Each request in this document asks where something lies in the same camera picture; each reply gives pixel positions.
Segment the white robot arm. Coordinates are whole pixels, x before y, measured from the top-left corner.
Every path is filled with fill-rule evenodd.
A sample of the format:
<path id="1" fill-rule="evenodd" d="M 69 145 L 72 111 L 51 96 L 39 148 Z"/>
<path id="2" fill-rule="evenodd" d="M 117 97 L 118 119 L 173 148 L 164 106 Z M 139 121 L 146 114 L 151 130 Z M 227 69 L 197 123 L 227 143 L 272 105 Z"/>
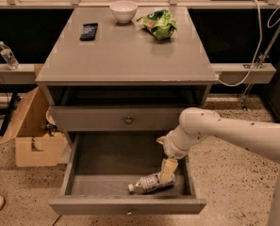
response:
<path id="1" fill-rule="evenodd" d="M 178 126 L 157 140 L 167 155 L 162 162 L 160 179 L 169 181 L 177 168 L 177 161 L 189 153 L 191 146 L 209 136 L 280 164 L 280 123 L 232 120 L 215 111 L 190 107 L 181 112 Z M 280 226 L 280 170 L 267 226 Z"/>

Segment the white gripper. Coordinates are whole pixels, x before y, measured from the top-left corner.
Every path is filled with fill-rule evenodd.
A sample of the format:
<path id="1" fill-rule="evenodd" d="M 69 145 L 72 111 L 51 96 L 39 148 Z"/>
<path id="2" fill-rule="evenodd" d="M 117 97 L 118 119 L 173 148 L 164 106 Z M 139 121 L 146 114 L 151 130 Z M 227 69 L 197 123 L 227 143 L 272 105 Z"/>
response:
<path id="1" fill-rule="evenodd" d="M 182 159 L 189 152 L 189 137 L 183 130 L 172 130 L 166 136 L 158 137 L 156 142 L 163 144 L 164 153 L 170 157 L 162 160 L 160 180 L 169 182 L 178 167 L 176 159 Z"/>

